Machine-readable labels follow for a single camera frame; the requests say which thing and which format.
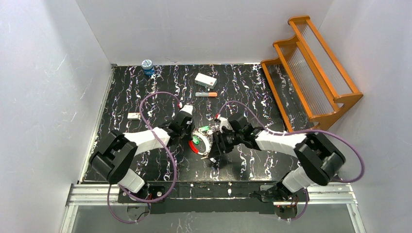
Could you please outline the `key with green tag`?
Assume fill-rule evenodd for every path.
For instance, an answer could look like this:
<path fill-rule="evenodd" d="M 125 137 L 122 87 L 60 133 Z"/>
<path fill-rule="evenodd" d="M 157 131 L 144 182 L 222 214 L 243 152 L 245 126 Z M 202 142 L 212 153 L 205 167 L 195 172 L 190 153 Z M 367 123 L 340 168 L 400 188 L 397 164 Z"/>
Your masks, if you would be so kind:
<path fill-rule="evenodd" d="M 198 129 L 199 132 L 207 132 L 210 130 L 209 126 L 202 126 Z"/>
<path fill-rule="evenodd" d="M 192 143 L 195 144 L 195 145 L 198 145 L 200 143 L 199 137 L 196 136 L 196 135 L 193 135 L 192 136 Z"/>

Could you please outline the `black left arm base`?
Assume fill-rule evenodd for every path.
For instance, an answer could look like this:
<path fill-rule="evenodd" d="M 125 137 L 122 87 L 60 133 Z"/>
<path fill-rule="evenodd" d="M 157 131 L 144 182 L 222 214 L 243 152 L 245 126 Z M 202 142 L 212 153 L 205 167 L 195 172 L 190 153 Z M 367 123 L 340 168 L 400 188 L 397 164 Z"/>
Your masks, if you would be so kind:
<path fill-rule="evenodd" d="M 157 182 L 157 181 L 150 181 L 147 182 L 137 193 L 132 193 L 130 190 L 125 188 L 124 186 L 120 185 L 119 196 L 118 196 L 118 203 L 143 203 L 143 204 L 151 204 L 151 202 L 142 202 L 138 199 L 144 200 L 154 200 L 157 199 L 168 191 L 171 182 Z"/>

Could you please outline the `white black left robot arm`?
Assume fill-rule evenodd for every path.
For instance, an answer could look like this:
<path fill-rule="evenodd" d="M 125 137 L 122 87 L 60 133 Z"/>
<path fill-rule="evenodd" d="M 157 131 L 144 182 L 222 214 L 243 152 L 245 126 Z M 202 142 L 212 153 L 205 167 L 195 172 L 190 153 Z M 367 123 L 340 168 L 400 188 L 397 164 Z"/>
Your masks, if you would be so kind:
<path fill-rule="evenodd" d="M 192 131 L 192 114 L 184 109 L 174 119 L 152 130 L 138 133 L 112 130 L 95 149 L 89 164 L 109 184 L 118 184 L 132 193 L 138 193 L 146 181 L 130 168 L 133 158 L 142 152 L 176 145 Z"/>

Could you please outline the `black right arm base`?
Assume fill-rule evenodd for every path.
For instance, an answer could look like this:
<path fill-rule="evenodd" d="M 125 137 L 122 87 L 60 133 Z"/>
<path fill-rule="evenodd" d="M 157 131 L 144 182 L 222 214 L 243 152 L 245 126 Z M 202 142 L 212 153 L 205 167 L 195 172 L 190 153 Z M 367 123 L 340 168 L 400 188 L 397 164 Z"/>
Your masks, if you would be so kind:
<path fill-rule="evenodd" d="M 258 191 L 249 194 L 263 203 L 281 202 L 275 205 L 275 214 L 279 220 L 294 221 L 300 218 L 309 204 L 309 194 L 304 188 L 292 193 L 287 188 L 278 185 L 264 184 Z"/>

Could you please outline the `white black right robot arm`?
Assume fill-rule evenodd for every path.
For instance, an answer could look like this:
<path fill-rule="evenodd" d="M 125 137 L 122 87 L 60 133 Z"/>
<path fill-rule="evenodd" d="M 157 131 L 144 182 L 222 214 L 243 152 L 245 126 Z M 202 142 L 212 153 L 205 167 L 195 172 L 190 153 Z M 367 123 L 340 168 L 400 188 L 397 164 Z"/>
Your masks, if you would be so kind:
<path fill-rule="evenodd" d="M 216 115 L 215 121 L 219 129 L 212 134 L 213 155 L 230 153 L 243 144 L 254 150 L 291 155 L 300 162 L 300 167 L 288 172 L 264 195 L 285 199 L 312 184 L 326 186 L 346 162 L 344 155 L 322 133 L 272 133 L 263 127 L 253 127 L 243 115 L 229 118 Z"/>

